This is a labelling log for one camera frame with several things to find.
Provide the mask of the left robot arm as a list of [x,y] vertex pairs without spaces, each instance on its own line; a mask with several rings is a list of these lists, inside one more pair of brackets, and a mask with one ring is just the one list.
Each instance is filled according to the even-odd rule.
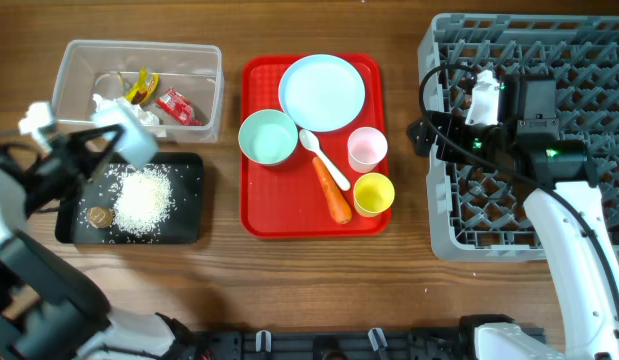
[[120,125],[58,135],[27,170],[0,145],[0,358],[191,359],[179,321],[112,307],[86,275],[34,240],[28,218],[91,178],[113,155]]

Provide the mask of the mint green bowl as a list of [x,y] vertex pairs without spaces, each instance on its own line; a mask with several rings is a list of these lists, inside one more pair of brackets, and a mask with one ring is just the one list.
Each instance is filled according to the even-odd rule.
[[242,153],[252,162],[263,166],[283,163],[298,144],[299,130],[285,113],[259,110],[241,124],[238,143]]

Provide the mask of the orange carrot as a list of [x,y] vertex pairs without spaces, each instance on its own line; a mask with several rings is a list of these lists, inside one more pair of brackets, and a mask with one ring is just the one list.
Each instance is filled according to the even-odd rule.
[[332,179],[325,164],[318,157],[314,157],[312,165],[323,190],[332,220],[340,225],[349,223],[352,219],[351,208]]

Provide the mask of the light blue bowl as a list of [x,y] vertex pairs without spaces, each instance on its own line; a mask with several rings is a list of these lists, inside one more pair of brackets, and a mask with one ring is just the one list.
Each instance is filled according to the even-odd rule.
[[136,169],[143,168],[158,152],[158,143],[133,115],[132,111],[121,105],[115,105],[94,113],[91,120],[97,128],[120,125],[122,135],[114,150]]

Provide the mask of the yellow silver foil wrapper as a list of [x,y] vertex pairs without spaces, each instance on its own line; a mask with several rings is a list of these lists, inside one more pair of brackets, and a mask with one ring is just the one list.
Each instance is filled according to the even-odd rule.
[[145,104],[159,85],[159,75],[148,73],[145,68],[139,71],[135,83],[124,78],[121,72],[118,72],[117,76],[123,90],[123,98],[132,105]]

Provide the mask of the white napkin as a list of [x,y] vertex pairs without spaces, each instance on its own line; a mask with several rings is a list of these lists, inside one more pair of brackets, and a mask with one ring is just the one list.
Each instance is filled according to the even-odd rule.
[[143,110],[140,105],[131,104],[124,97],[107,99],[94,94],[95,112],[90,116],[91,121],[98,127],[119,124],[125,136],[152,136],[146,126],[157,126],[160,120],[154,113]]

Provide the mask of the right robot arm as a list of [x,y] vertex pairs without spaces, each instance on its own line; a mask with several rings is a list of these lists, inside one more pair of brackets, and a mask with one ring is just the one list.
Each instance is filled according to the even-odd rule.
[[473,82],[464,117],[423,108],[407,134],[417,155],[495,171],[528,188],[523,208],[545,252],[565,331],[562,353],[511,322],[470,328],[475,359],[619,359],[619,262],[595,161],[559,135],[556,82],[455,65]]

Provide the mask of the brown food lump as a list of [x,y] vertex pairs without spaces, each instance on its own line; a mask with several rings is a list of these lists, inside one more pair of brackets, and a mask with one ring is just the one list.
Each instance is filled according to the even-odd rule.
[[87,210],[86,218],[91,226],[102,229],[113,223],[114,213],[109,208],[95,206]]

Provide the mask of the red snack wrapper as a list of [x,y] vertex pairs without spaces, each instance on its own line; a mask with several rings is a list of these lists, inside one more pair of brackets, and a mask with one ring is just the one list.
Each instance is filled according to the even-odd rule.
[[194,106],[189,100],[170,87],[163,95],[155,100],[155,105],[183,126],[201,126],[195,114]]

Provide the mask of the pile of white rice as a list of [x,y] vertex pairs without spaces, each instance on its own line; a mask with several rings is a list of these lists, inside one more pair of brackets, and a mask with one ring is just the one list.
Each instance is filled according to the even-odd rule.
[[113,234],[115,230],[134,237],[157,235],[160,226],[175,209],[173,185],[169,179],[172,166],[150,164],[142,169],[132,165],[112,164],[104,177],[95,185],[95,199],[81,201],[82,222],[91,226],[86,218],[87,210],[99,206],[114,213],[113,223],[102,228]]

